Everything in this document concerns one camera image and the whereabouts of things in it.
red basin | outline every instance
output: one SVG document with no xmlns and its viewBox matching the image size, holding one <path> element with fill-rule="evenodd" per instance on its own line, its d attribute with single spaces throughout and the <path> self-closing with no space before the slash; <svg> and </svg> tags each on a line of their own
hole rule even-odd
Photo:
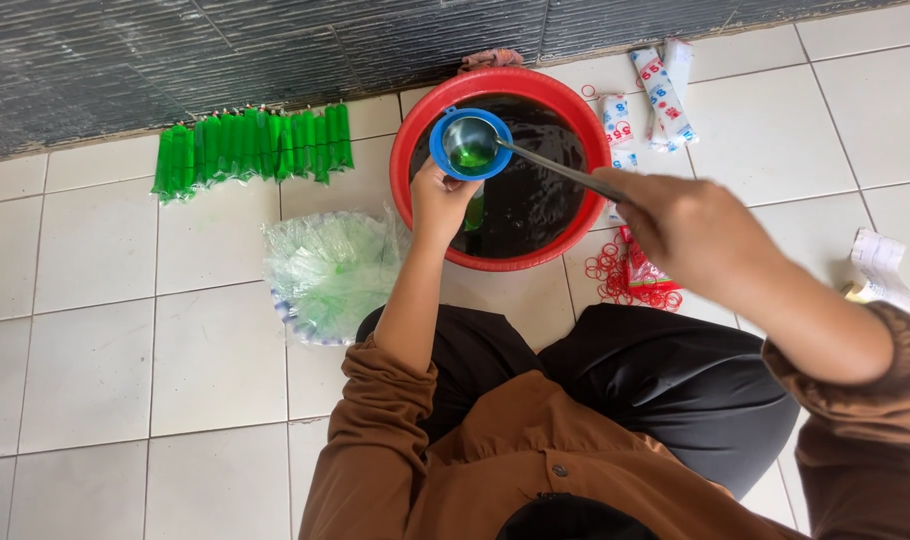
<svg viewBox="0 0 910 540">
<path fill-rule="evenodd" d="M 605 132 L 592 108 L 561 82 L 535 71 L 520 67 L 492 67 L 464 73 L 446 80 L 421 98 L 402 122 L 391 147 L 389 178 L 391 196 L 398 213 L 412 227 L 412 193 L 409 190 L 409 171 L 414 146 L 425 129 L 446 108 L 462 100 L 488 93 L 514 94 L 539 102 L 555 111 L 581 141 L 588 170 L 611 165 L 611 153 Z M 445 258 L 475 270 L 510 272 L 546 263 L 565 253 L 584 237 L 594 225 L 605 199 L 594 191 L 585 190 L 584 200 L 568 228 L 547 246 L 511 258 L 472 256 L 448 248 Z"/>
</svg>

jacket sleeve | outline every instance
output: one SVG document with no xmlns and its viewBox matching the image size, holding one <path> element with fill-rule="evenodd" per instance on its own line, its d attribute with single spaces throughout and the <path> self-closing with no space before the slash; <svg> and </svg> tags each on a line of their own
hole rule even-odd
<svg viewBox="0 0 910 540">
<path fill-rule="evenodd" d="M 910 538 L 910 315 L 880 302 L 866 309 L 894 343 L 892 367 L 869 384 L 818 382 L 771 342 L 762 350 L 811 412 L 796 460 L 815 538 Z"/>
<path fill-rule="evenodd" d="M 348 349 L 341 371 L 348 383 L 329 421 L 298 538 L 400 539 L 426 473 L 428 436 L 414 423 L 431 412 L 437 368 L 418 373 L 369 337 Z"/>
</svg>

dark liquid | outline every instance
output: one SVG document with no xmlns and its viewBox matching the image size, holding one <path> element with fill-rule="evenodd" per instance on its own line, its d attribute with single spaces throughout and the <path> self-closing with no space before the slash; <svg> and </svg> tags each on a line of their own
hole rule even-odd
<svg viewBox="0 0 910 540">
<path fill-rule="evenodd" d="M 501 118 L 514 143 L 522 148 L 574 169 L 586 166 L 578 137 L 542 104 L 507 94 L 486 94 L 456 106 L 482 109 Z M 428 157 L 428 135 L 435 122 L 425 128 L 414 147 L 409 181 Z M 583 199 L 581 184 L 513 155 L 502 172 L 485 180 L 481 226 L 466 231 L 462 224 L 451 247 L 491 259 L 529 254 L 550 244 L 571 224 Z"/>
</svg>

hand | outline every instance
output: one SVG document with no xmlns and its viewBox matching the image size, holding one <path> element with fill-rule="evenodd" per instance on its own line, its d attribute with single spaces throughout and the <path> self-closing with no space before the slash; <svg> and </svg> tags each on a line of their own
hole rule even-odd
<svg viewBox="0 0 910 540">
<path fill-rule="evenodd" d="M 595 169 L 622 190 L 618 214 L 648 259 L 686 289 L 732 309 L 762 277 L 777 279 L 791 263 L 727 189 L 711 181 Z"/>
<path fill-rule="evenodd" d="M 445 178 L 445 173 L 429 156 L 412 181 L 413 233 L 417 242 L 444 250 L 464 220 L 471 196 L 480 181 Z"/>
</svg>

wall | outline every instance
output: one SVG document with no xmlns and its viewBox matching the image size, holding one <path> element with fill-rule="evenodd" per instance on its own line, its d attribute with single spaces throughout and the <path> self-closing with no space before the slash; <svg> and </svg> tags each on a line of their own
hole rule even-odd
<svg viewBox="0 0 910 540">
<path fill-rule="evenodd" d="M 529 63 L 893 0 L 0 0 L 0 156 L 250 103 L 431 84 L 463 55 Z"/>
</svg>

